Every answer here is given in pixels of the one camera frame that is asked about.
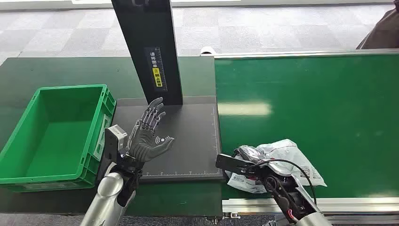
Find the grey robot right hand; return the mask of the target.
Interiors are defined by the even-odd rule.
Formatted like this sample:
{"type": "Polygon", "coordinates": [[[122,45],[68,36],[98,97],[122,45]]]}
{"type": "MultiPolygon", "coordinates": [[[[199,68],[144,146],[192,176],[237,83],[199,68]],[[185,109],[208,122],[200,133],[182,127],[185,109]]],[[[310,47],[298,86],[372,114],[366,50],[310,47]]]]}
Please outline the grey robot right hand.
{"type": "Polygon", "coordinates": [[[255,147],[248,145],[241,145],[234,149],[235,156],[239,156],[240,159],[258,164],[266,160],[266,156],[255,147]]]}

